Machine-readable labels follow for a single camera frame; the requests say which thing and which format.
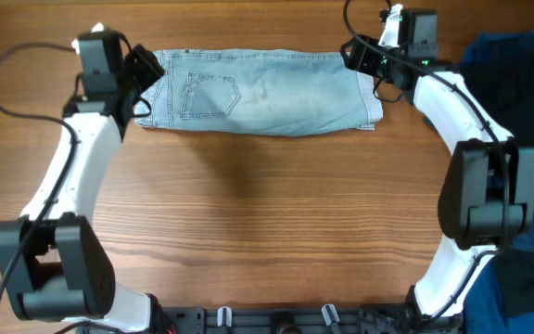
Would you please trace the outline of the light blue denim shorts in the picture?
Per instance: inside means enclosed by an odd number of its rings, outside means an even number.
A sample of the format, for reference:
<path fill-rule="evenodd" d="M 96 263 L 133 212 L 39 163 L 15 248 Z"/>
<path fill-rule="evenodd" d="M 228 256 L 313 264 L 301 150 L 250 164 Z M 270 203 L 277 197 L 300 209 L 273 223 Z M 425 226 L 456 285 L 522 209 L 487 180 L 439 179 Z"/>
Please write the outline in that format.
<path fill-rule="evenodd" d="M 137 104 L 136 124 L 181 131 L 305 136 L 372 130 L 383 117 L 371 76 L 335 52 L 172 49 Z"/>

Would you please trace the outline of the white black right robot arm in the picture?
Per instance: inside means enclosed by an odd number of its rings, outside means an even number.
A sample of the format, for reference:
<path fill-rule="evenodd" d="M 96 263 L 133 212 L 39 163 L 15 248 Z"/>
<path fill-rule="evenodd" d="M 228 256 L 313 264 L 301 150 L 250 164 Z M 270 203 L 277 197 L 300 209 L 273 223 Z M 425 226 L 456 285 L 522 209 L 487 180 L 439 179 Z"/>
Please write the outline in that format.
<path fill-rule="evenodd" d="M 482 270 L 532 227 L 534 147 L 517 143 L 445 63 L 408 58 L 400 46 L 384 47 L 364 35 L 343 44 L 340 55 L 347 69 L 399 88 L 451 153 L 438 200 L 443 236 L 426 273 L 403 303 L 365 304 L 356 317 L 368 330 L 454 331 L 464 323 L 466 296 Z"/>

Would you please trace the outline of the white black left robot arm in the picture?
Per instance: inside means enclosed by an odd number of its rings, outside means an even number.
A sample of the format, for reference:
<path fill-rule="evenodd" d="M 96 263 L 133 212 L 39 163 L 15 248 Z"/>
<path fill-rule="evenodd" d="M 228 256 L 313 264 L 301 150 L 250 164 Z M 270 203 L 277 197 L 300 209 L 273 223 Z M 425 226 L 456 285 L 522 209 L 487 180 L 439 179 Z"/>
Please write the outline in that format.
<path fill-rule="evenodd" d="M 108 166 L 134 106 L 162 76 L 156 57 L 124 36 L 82 37 L 83 69 L 57 124 L 54 157 L 18 218 L 0 222 L 0 307 L 66 330 L 174 333 L 158 299 L 119 284 L 91 226 Z"/>

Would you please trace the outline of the dark blue garment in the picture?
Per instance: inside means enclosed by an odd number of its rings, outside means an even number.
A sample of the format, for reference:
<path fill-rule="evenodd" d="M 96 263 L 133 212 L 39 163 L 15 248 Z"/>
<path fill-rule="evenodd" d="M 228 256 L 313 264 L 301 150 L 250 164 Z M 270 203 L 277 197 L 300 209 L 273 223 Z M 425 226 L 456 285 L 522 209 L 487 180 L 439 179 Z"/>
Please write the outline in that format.
<path fill-rule="evenodd" d="M 490 117 L 534 146 L 534 32 L 482 33 L 458 69 Z M 464 320 L 468 333 L 534 333 L 534 224 L 483 268 Z"/>

